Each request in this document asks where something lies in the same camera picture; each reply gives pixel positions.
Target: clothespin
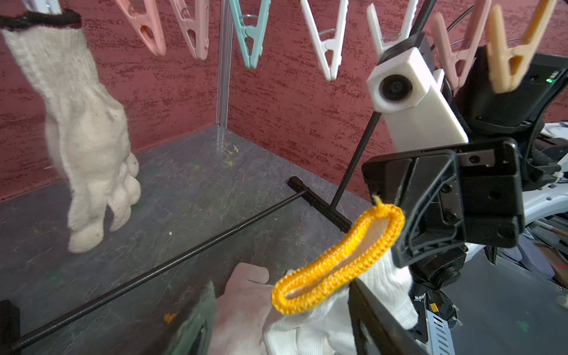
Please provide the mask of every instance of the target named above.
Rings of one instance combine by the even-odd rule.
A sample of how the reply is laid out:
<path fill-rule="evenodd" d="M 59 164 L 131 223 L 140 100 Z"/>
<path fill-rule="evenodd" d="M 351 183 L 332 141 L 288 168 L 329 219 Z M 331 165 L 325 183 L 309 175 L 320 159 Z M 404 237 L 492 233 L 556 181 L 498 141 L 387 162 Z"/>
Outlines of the clothespin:
<path fill-rule="evenodd" d="M 191 18 L 185 0 L 170 0 L 170 3 L 191 55 L 205 60 L 209 48 L 209 0 L 195 0 L 195 18 Z"/>
<path fill-rule="evenodd" d="M 150 49 L 150 52 L 155 56 L 166 55 L 166 41 L 164 40 L 164 32 L 160 23 L 156 0 L 144 0 L 145 14 L 136 12 L 130 0 L 115 1 L 136 33 L 142 38 L 146 47 Z"/>
<path fill-rule="evenodd" d="M 410 0 L 408 6 L 406 7 L 406 14 L 404 15 L 404 20 L 402 21 L 402 27 L 400 29 L 400 34 L 398 38 L 394 41 L 384 42 L 383 35 L 381 33 L 381 27 L 379 25 L 379 18 L 377 17 L 377 11 L 375 10 L 375 4 L 370 4 L 367 7 L 367 22 L 369 23 L 369 29 L 371 30 L 371 37 L 373 38 L 373 44 L 375 46 L 375 52 L 377 57 L 381 59 L 383 53 L 391 48 L 393 45 L 405 40 L 410 36 L 410 29 L 412 27 L 412 20 L 414 20 L 414 14 L 416 13 L 416 7 L 418 6 L 418 0 Z"/>
<path fill-rule="evenodd" d="M 316 27 L 316 22 L 314 21 L 314 16 L 312 15 L 312 10 L 310 9 L 308 0 L 300 0 L 300 5 L 302 5 L 302 12 L 304 13 L 304 18 L 306 19 L 306 25 L 308 25 L 308 32 L 310 33 L 310 38 L 312 39 L 312 43 L 314 44 L 314 49 L 316 51 L 316 56 L 318 57 L 319 66 L 323 71 L 323 76 L 327 81 L 337 79 L 337 71 L 339 69 L 339 66 L 341 65 L 341 49 L 343 48 L 343 37 L 345 35 L 345 23 L 347 19 L 348 4 L 348 0 L 341 0 L 341 2 L 339 3 L 339 14 L 337 15 L 337 24 L 335 29 L 318 32 L 318 28 Z M 332 31 L 335 31 L 334 38 L 321 41 L 320 35 Z M 333 51 L 331 66 L 329 66 L 327 59 L 325 58 L 325 53 L 327 51 Z"/>
<path fill-rule="evenodd" d="M 493 5 L 486 24 L 489 80 L 496 94 L 509 93 L 521 84 L 540 44 L 558 0 L 539 0 L 521 44 L 507 47 L 501 5 Z"/>
<path fill-rule="evenodd" d="M 258 16 L 243 15 L 239 0 L 229 0 L 229 8 L 231 16 L 235 24 L 239 47 L 243 55 L 243 61 L 247 69 L 256 69 L 258 65 L 258 57 L 262 55 L 262 42 L 264 41 L 264 33 L 266 32 L 266 24 L 268 23 L 268 9 L 270 8 L 270 0 L 262 0 L 260 3 L 260 11 Z M 244 18 L 257 18 L 256 26 L 245 26 Z M 253 39 L 252 53 L 249 53 L 247 46 L 247 38 Z"/>
<path fill-rule="evenodd" d="M 450 38 L 444 23 L 444 17 L 439 12 L 435 13 L 431 21 L 431 34 L 438 49 L 440 64 L 446 72 L 446 78 L 453 90 L 461 88 L 465 84 L 467 75 L 473 65 L 475 52 L 479 46 L 481 34 L 489 15 L 491 0 L 476 0 L 465 37 L 457 52 L 452 52 Z"/>
<path fill-rule="evenodd" d="M 62 14 L 58 0 L 22 0 L 22 2 L 30 11 L 52 15 Z"/>

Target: mint green clothespin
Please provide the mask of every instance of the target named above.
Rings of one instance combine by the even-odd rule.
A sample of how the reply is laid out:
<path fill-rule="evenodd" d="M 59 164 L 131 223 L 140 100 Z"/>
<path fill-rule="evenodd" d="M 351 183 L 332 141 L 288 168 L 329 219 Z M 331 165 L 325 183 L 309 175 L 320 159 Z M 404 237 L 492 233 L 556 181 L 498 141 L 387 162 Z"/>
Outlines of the mint green clothespin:
<path fill-rule="evenodd" d="M 241 54 L 243 55 L 243 61 L 247 69 L 256 69 L 258 57 L 262 55 L 262 41 L 264 41 L 264 32 L 266 31 L 266 24 L 268 23 L 269 7 L 270 0 L 262 0 L 258 16 L 243 15 L 239 0 L 229 0 L 229 8 L 231 9 L 231 16 L 235 24 L 239 47 L 241 47 Z M 258 18 L 256 26 L 245 26 L 243 18 L 250 17 Z M 252 53 L 249 53 L 247 37 L 252 38 L 254 41 Z"/>

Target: gray floor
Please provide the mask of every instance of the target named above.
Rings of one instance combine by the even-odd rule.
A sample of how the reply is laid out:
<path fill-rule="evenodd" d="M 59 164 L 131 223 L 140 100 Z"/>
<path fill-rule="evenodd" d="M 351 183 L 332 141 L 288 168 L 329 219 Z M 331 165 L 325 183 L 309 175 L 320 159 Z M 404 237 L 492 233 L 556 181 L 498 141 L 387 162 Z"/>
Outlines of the gray floor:
<path fill-rule="evenodd" d="M 336 189 L 216 127 L 138 159 L 142 197 L 130 221 L 85 254 L 67 252 L 69 192 L 63 183 L 0 204 L 0 299 L 21 308 L 23 333 L 292 195 L 286 185 L 292 175 L 328 201 Z M 369 206 L 347 193 L 338 209 L 354 220 Z M 239 262 L 267 267 L 274 283 L 342 237 L 298 199 L 23 354 L 140 354 L 164 331 L 166 314 L 193 304 L 208 281 L 220 295 Z M 554 302 L 566 291 L 506 266 L 477 256 L 446 290 L 463 321 L 453 331 L 456 353 L 567 353 L 562 332 L 568 310 Z"/>
<path fill-rule="evenodd" d="M 556 302 L 568 291 L 555 283 L 481 251 L 445 292 L 463 322 L 452 330 L 457 355 L 568 354 L 568 310 Z"/>

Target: black plastic bracket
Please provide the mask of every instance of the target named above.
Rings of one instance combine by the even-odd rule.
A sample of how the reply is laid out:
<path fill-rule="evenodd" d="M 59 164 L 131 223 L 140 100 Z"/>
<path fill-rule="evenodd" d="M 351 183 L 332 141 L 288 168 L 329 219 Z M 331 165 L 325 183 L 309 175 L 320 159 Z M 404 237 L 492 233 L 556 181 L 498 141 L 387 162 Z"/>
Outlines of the black plastic bracket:
<path fill-rule="evenodd" d="M 458 165 L 451 149 L 390 154 L 363 164 L 371 195 L 399 206 L 406 219 L 392 246 L 397 267 L 465 241 Z"/>
<path fill-rule="evenodd" d="M 399 268 L 464 241 L 512 248 L 524 228 L 512 139 L 379 156 L 362 171 L 371 195 L 399 206 L 406 217 L 392 248 Z"/>
<path fill-rule="evenodd" d="M 20 338 L 20 309 L 9 300 L 0 301 L 0 355 L 10 352 L 10 344 Z"/>
<path fill-rule="evenodd" d="M 462 248 L 452 248 L 445 253 L 438 253 L 422 258 L 410 266 L 412 279 L 416 282 L 415 289 L 422 288 L 421 294 L 428 289 L 439 290 L 442 287 L 458 281 L 460 270 L 465 263 L 466 253 Z"/>
<path fill-rule="evenodd" d="M 304 185 L 303 181 L 297 176 L 292 176 L 288 179 L 288 186 L 290 186 L 294 191 L 306 193 L 302 197 L 316 210 L 318 210 L 322 215 L 329 219 L 337 228 L 342 232 L 347 233 L 351 229 L 351 221 L 347 219 L 344 215 L 332 209 L 331 206 L 324 201 L 323 198 L 319 197 L 315 192 L 313 192 L 309 187 Z"/>
<path fill-rule="evenodd" d="M 426 305 L 423 300 L 413 300 L 412 305 L 414 310 L 418 313 L 418 323 L 414 328 L 410 329 L 410 334 L 414 339 L 420 341 L 422 344 L 428 342 L 428 325 L 426 324 Z"/>
<path fill-rule="evenodd" d="M 357 354 L 427 354 L 358 278 L 349 285 L 347 303 Z"/>

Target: white work glove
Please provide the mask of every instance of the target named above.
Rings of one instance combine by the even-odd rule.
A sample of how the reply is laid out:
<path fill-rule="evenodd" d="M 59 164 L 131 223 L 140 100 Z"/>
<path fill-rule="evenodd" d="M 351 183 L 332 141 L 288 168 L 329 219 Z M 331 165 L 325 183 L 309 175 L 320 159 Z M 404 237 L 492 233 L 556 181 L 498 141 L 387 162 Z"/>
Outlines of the white work glove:
<path fill-rule="evenodd" d="M 99 82 L 82 29 L 35 25 L 2 34 L 45 101 L 48 152 L 72 195 L 69 251 L 86 252 L 103 239 L 107 204 L 114 231 L 140 198 L 124 108 Z"/>
<path fill-rule="evenodd" d="M 384 223 L 375 222 L 365 239 L 381 235 Z M 359 276 L 404 329 L 418 322 L 408 292 L 412 276 L 408 266 L 398 269 L 388 250 L 366 273 Z M 264 341 L 270 355 L 355 355 L 355 340 L 344 286 L 311 311 L 284 316 L 272 308 L 264 325 Z"/>

